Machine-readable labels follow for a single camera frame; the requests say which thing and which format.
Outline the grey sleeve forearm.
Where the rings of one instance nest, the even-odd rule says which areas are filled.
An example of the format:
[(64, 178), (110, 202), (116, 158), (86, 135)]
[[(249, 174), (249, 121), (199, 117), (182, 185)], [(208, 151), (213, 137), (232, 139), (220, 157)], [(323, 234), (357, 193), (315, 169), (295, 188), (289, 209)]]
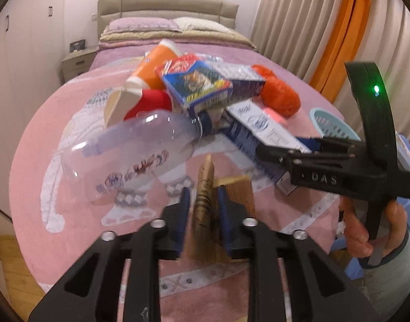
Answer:
[(410, 293), (410, 227), (400, 246), (378, 266), (369, 265), (367, 258), (358, 261), (364, 272), (366, 295), (380, 321), (388, 321)]

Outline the person's right hand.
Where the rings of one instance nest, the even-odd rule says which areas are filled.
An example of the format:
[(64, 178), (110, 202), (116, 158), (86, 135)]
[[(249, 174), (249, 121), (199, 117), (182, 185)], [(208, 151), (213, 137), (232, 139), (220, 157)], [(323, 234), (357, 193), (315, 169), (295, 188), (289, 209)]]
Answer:
[[(368, 231), (357, 219), (353, 201), (348, 197), (342, 196), (340, 199), (340, 211), (343, 212), (343, 219), (345, 221), (344, 236), (349, 254), (356, 258), (369, 257), (373, 252), (373, 247), (368, 242)], [(385, 213), (391, 224), (391, 231), (383, 250), (384, 257), (402, 244), (407, 231), (407, 213), (401, 204), (396, 201), (389, 202)]]

